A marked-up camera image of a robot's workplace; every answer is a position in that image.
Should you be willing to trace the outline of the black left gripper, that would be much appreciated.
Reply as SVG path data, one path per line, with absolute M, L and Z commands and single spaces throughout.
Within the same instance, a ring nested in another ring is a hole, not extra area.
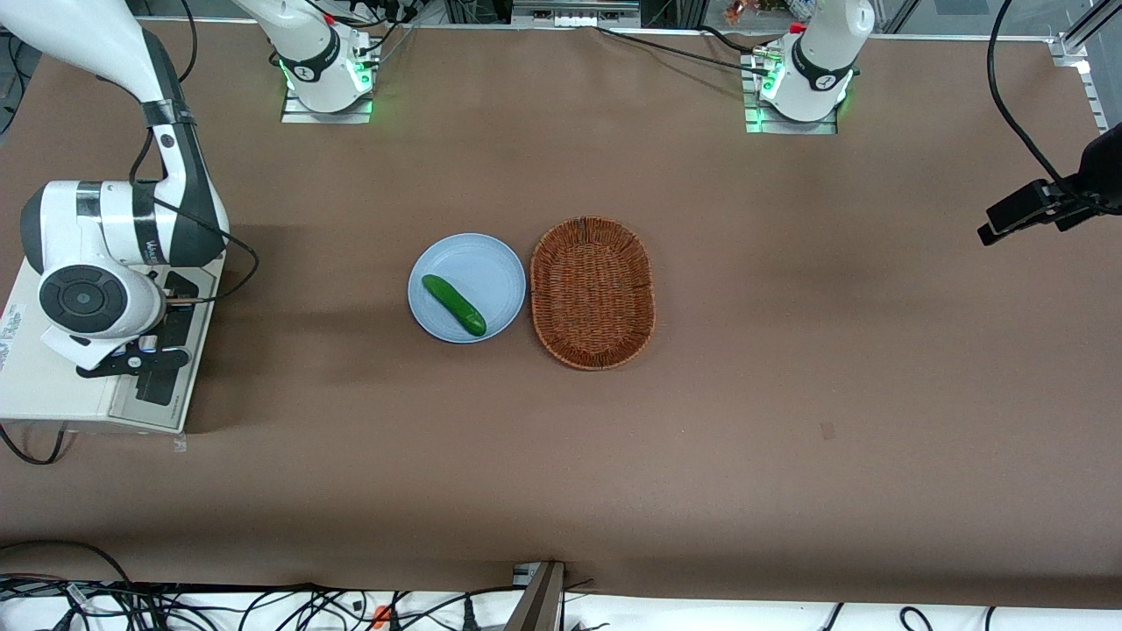
M 986 223 L 977 229 L 984 246 L 992 246 L 1029 227 L 1055 225 L 1060 231 L 1070 230 L 1097 216 L 1119 216 L 1121 204 L 1121 124 L 1115 124 L 1098 139 L 1083 148 L 1079 167 L 1074 174 L 1055 181 L 1058 203 L 1048 190 L 1048 182 L 1038 179 L 1003 196 L 986 211 Z

